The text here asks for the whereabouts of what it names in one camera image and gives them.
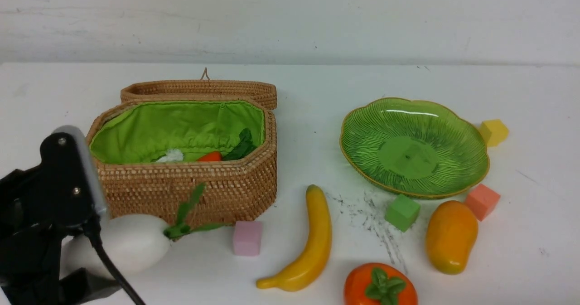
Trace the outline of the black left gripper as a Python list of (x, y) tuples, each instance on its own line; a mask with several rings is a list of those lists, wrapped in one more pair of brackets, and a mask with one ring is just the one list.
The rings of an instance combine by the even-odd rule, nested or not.
[(72, 136), (52, 133), (41, 162), (1, 180), (1, 288), (11, 305), (82, 305), (121, 290), (80, 268), (60, 280), (62, 241), (98, 227)]

